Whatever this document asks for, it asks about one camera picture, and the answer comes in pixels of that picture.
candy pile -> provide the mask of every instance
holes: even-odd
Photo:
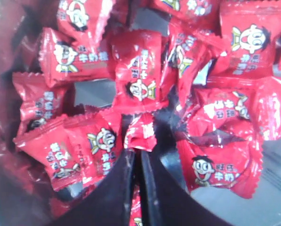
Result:
[[[168,36],[133,30],[138,7],[170,14]],[[23,100],[14,142],[45,167],[55,191],[81,182],[90,192],[123,149],[152,152],[155,119],[167,108],[189,191],[252,197],[263,140],[281,138],[281,78],[272,70],[281,1],[61,0],[53,11],[38,12],[58,28],[34,40],[42,73],[14,73],[13,83]],[[34,51],[28,56],[32,70]],[[112,106],[74,107],[74,82],[97,79],[115,81]]]

